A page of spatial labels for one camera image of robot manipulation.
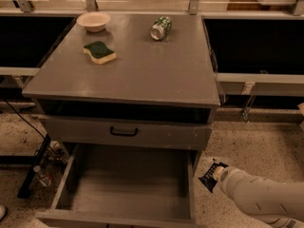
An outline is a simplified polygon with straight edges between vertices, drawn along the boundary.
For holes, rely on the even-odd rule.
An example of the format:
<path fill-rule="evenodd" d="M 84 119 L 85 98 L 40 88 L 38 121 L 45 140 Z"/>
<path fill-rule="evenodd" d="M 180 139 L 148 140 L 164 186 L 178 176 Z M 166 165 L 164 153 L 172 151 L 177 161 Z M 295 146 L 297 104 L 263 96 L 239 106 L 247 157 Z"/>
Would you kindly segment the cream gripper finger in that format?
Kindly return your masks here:
<path fill-rule="evenodd" d="M 217 181 L 217 180 L 219 179 L 219 177 L 220 177 L 221 173 L 223 172 L 223 170 L 224 170 L 224 167 L 222 167 L 222 166 L 218 166 L 218 167 L 215 169 L 215 171 L 214 171 L 214 173 L 213 173 L 213 179 L 214 179 L 215 181 Z"/>

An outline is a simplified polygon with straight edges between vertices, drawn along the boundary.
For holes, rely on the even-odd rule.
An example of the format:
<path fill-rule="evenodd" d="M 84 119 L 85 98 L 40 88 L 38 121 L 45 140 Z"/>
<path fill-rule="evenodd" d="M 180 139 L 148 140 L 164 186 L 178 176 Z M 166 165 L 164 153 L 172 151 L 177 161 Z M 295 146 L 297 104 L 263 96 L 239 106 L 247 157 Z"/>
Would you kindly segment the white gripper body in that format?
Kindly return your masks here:
<path fill-rule="evenodd" d="M 233 196 L 237 184 L 245 177 L 244 171 L 228 166 L 220 173 L 218 186 L 226 196 Z"/>

